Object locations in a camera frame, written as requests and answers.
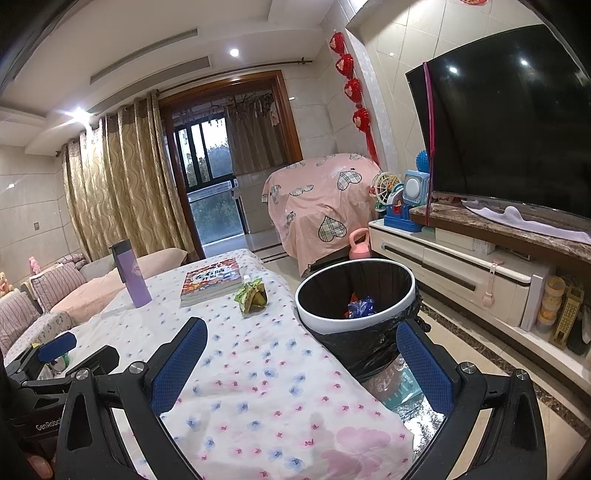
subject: wooden door frame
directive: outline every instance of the wooden door frame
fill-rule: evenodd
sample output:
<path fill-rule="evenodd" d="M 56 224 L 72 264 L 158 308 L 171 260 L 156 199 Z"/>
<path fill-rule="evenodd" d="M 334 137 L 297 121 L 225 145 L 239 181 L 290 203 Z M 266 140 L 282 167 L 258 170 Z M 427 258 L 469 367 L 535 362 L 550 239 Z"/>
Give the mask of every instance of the wooden door frame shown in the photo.
<path fill-rule="evenodd" d="M 238 95 L 240 93 L 251 92 L 253 90 L 271 89 L 275 103 L 277 104 L 277 113 L 281 123 L 281 132 L 285 142 L 287 161 L 292 164 L 302 160 L 300 140 L 297 135 L 296 123 L 285 80 L 281 70 L 270 70 L 268 72 L 237 74 L 231 78 L 217 80 L 215 82 L 205 83 L 196 87 L 175 93 L 168 97 L 158 100 L 160 107 L 160 117 L 164 120 L 165 134 L 168 142 L 168 151 L 173 167 L 174 181 L 177 185 L 178 196 L 181 207 L 195 246 L 195 250 L 200 258 L 205 258 L 203 245 L 199 239 L 191 206 L 187 197 L 187 188 L 183 177 L 181 158 L 174 139 L 173 112 L 190 108 L 195 104 L 207 103 L 228 95 Z"/>

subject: ceiling light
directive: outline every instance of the ceiling light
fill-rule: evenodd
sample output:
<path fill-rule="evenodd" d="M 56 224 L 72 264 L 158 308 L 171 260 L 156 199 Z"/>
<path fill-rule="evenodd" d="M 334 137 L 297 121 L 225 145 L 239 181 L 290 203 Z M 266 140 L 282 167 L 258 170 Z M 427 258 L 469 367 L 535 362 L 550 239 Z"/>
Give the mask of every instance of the ceiling light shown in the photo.
<path fill-rule="evenodd" d="M 80 122 L 82 125 L 89 125 L 90 117 L 92 116 L 90 113 L 84 111 L 82 108 L 78 107 L 73 112 L 66 112 L 67 115 L 70 115 L 75 122 Z"/>

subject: tv stand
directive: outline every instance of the tv stand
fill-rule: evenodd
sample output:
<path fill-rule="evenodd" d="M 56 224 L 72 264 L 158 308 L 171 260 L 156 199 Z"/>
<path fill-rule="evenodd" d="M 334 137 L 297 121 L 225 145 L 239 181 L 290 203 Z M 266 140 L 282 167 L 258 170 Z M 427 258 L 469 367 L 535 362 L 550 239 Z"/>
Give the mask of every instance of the tv stand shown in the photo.
<path fill-rule="evenodd" d="M 413 222 L 426 225 L 426 206 L 410 210 Z M 526 232 L 483 218 L 462 205 L 431 204 L 430 226 L 471 236 L 557 265 L 575 275 L 591 292 L 591 245 Z"/>
<path fill-rule="evenodd" d="M 564 267 L 566 262 L 557 261 L 558 258 L 569 258 L 572 264 L 579 266 L 579 271 L 588 272 L 591 270 L 591 247 L 577 244 L 569 249 L 565 244 L 574 242 L 549 239 L 495 224 L 462 207 L 436 204 L 433 210 L 430 215 L 431 226 L 526 254 L 537 254 L 537 258 L 541 257 L 542 261 L 526 261 L 500 249 L 489 255 L 478 254 L 438 241 L 430 229 L 409 233 L 387 227 L 383 220 L 369 223 L 372 250 L 406 265 L 419 282 L 482 319 L 482 323 L 494 335 L 504 335 L 521 345 L 523 354 L 542 367 L 544 364 L 551 366 L 568 380 L 564 383 L 576 386 L 572 390 L 588 401 L 591 395 L 591 371 L 585 356 L 552 345 L 548 341 L 550 333 L 539 332 L 535 325 L 529 332 L 519 326 L 523 318 L 537 314 L 541 301 L 543 280 L 536 281 L 537 286 L 533 287 L 532 279 L 546 278 L 552 271 L 549 264 Z M 424 207 L 411 210 L 411 215 L 413 212 L 414 221 L 422 220 L 424 223 L 424 215 L 420 215 L 424 213 Z M 488 306 L 483 302 L 483 295 L 488 288 L 489 269 L 496 260 L 502 260 L 503 263 L 496 269 L 493 287 L 495 301 Z"/>

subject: blue spiky ball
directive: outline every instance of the blue spiky ball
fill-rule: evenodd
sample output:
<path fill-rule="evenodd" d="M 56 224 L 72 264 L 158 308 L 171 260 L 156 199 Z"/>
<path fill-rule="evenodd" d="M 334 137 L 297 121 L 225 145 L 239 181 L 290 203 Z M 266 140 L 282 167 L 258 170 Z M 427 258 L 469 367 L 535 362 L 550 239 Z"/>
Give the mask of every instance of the blue spiky ball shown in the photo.
<path fill-rule="evenodd" d="M 417 170 L 423 173 L 429 173 L 429 157 L 427 156 L 427 150 L 423 150 L 417 155 Z"/>

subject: purple water bottle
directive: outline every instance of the purple water bottle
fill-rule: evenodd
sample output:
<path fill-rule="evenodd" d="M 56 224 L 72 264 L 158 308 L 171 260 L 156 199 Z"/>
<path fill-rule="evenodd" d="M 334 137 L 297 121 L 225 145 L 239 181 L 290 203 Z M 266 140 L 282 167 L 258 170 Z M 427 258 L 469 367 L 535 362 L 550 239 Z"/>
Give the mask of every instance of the purple water bottle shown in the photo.
<path fill-rule="evenodd" d="M 111 246 L 115 265 L 119 271 L 121 281 L 127 287 L 129 296 L 136 308 L 143 307 L 152 301 L 146 282 L 135 258 L 134 249 L 129 239 L 122 240 Z"/>

